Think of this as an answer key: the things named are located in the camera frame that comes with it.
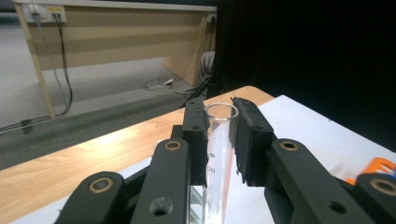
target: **electrical outlet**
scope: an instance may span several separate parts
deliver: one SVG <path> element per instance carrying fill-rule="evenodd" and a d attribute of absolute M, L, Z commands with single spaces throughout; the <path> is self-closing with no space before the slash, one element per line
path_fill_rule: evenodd
<path fill-rule="evenodd" d="M 207 15 L 206 17 L 206 22 L 213 22 L 216 21 L 217 15 L 216 13 L 210 13 L 209 15 Z"/>
<path fill-rule="evenodd" d="M 40 22 L 56 22 L 53 15 L 59 15 L 61 22 L 66 22 L 64 6 L 49 6 L 39 4 L 23 4 L 23 13 L 27 22 L 35 22 L 33 15 L 40 15 Z"/>

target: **wooden table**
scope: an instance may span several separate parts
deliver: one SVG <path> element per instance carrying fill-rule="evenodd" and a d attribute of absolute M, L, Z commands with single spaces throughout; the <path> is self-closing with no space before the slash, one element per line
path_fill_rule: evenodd
<path fill-rule="evenodd" d="M 231 97 L 262 105 L 273 99 L 254 87 L 244 87 L 208 99 L 205 104 L 231 102 Z M 184 109 L 138 123 L 47 156 L 0 171 L 0 223 L 8 223 L 72 193 L 87 176 L 119 172 L 153 154 L 158 140 L 170 137 L 182 124 Z"/>
<path fill-rule="evenodd" d="M 198 84 L 201 57 L 208 48 L 209 14 L 216 7 L 91 0 L 14 0 L 49 115 L 56 112 L 43 71 L 62 68 L 61 39 L 54 22 L 27 22 L 28 6 L 64 7 L 68 67 L 164 57 L 163 65 L 192 86 Z"/>

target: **black cable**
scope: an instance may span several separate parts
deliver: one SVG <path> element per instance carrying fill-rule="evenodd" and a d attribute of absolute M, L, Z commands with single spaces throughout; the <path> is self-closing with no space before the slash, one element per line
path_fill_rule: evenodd
<path fill-rule="evenodd" d="M 213 38 L 213 34 L 215 32 L 215 22 L 216 21 L 212 21 L 212 31 L 210 34 L 210 41 L 209 41 L 209 49 L 211 49 L 211 45 L 212 45 L 212 38 Z M 209 71 L 209 65 L 210 65 L 210 60 L 209 63 L 207 64 L 207 69 L 203 66 L 203 64 L 201 63 L 202 66 L 202 70 L 204 70 L 204 76 L 202 78 L 201 83 L 195 88 L 195 91 L 191 93 L 190 97 L 187 98 L 187 100 L 183 103 L 183 105 L 180 108 L 183 108 L 186 106 L 186 103 L 195 97 L 198 97 L 199 95 L 201 95 L 205 89 L 207 88 L 208 85 L 210 85 L 210 80 L 212 79 L 213 75 L 211 74 L 211 71 Z"/>
<path fill-rule="evenodd" d="M 189 89 L 189 90 L 186 90 L 186 93 L 184 93 L 183 94 L 183 96 L 184 96 L 184 99 L 189 99 L 189 97 L 192 95 L 192 93 L 195 91 L 195 88 L 194 89 Z"/>
<path fill-rule="evenodd" d="M 64 33 L 63 33 L 63 30 L 62 30 L 61 15 L 60 14 L 56 14 L 56 16 L 55 16 L 55 15 L 52 14 L 52 16 L 55 18 L 56 25 L 58 26 L 59 35 L 61 37 L 62 62 L 63 62 L 63 68 L 64 68 L 64 78 L 66 79 L 67 87 L 69 89 L 69 103 L 67 104 L 67 107 L 64 110 L 64 112 L 62 112 L 60 115 L 58 115 L 58 116 L 63 116 L 65 114 L 67 114 L 69 112 L 70 108 L 72 107 L 72 104 L 73 104 L 73 90 L 72 90 L 71 85 L 70 85 L 69 73 L 67 71 L 67 61 L 66 61 L 66 54 L 65 54 L 65 50 L 64 50 Z"/>
<path fill-rule="evenodd" d="M 33 16 L 34 16 L 37 26 L 39 26 L 39 22 L 40 22 L 39 15 L 33 15 Z M 67 62 L 66 62 L 66 55 L 65 55 L 65 50 L 64 50 L 64 35 L 63 35 L 61 15 L 60 14 L 56 14 L 56 15 L 52 14 L 52 16 L 55 19 L 55 23 L 58 27 L 59 35 L 61 37 L 61 50 L 62 50 L 62 62 L 63 62 L 63 69 L 64 69 L 64 77 L 66 79 L 67 87 L 69 89 L 69 94 L 70 94 L 69 102 L 66 106 L 66 109 L 62 113 L 55 115 L 55 118 L 58 119 L 64 115 L 66 115 L 69 112 L 69 110 L 72 106 L 72 103 L 73 103 L 73 90 L 70 85 L 69 75 L 68 75 L 68 71 L 67 71 Z M 20 123 L 15 123 L 15 124 L 11 124 L 11 125 L 0 128 L 0 133 L 5 132 L 5 131 L 11 131 L 14 129 L 32 127 L 38 123 L 42 123 L 45 121 L 51 121 L 51 120 L 53 120 L 53 118 L 50 116 L 38 117 L 35 119 L 25 119 L 25 120 L 22 120 Z"/>
<path fill-rule="evenodd" d="M 215 28 L 216 28 L 216 20 L 213 20 L 210 22 L 210 36 L 209 36 L 209 50 L 212 49 L 212 39 L 213 39 L 213 34 L 215 33 Z M 209 59 L 206 59 L 206 56 L 204 56 L 202 62 L 201 62 L 201 68 L 205 72 L 205 74 L 212 74 L 212 69 L 210 67 L 210 62 L 212 61 L 214 57 L 214 53 L 209 53 Z"/>

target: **clear glass test tube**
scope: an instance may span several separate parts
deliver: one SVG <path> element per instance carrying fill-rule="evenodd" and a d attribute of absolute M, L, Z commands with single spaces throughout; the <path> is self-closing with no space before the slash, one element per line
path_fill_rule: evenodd
<path fill-rule="evenodd" d="M 238 109 L 230 104 L 215 103 L 205 109 L 210 126 L 207 130 L 207 188 L 204 188 L 205 224 L 222 224 L 227 205 L 233 164 Z"/>

